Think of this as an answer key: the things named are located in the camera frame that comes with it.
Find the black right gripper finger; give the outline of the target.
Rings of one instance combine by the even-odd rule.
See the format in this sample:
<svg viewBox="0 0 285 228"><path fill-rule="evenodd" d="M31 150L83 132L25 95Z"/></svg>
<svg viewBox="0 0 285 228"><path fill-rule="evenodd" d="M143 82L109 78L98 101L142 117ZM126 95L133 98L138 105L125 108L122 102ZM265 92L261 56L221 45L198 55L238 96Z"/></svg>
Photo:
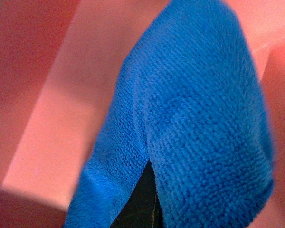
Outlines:
<svg viewBox="0 0 285 228"><path fill-rule="evenodd" d="M147 163L128 202L114 220L112 228L162 228L163 218L155 177Z"/></svg>

